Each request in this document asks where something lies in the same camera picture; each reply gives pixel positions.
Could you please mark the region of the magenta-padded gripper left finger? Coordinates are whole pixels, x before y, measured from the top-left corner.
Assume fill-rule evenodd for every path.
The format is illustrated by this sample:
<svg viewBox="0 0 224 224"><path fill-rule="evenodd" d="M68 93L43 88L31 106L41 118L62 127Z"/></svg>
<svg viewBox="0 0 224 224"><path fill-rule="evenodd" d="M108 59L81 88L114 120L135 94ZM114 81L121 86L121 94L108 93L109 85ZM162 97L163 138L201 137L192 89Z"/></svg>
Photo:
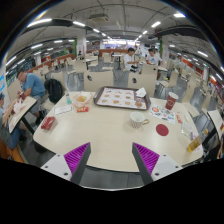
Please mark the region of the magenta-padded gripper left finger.
<svg viewBox="0 0 224 224"><path fill-rule="evenodd" d="M55 154L42 169L79 185L90 154L91 145L85 143L64 155Z"/></svg>

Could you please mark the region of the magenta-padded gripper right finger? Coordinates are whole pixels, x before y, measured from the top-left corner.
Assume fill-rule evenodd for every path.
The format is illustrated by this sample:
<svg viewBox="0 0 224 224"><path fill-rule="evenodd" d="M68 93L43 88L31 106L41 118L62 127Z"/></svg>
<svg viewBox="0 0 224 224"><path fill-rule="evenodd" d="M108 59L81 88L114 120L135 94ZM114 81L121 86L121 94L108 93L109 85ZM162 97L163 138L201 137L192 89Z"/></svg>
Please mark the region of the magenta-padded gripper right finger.
<svg viewBox="0 0 224 224"><path fill-rule="evenodd" d="M145 185L182 169L169 155L159 155L137 143L132 144L132 154Z"/></svg>

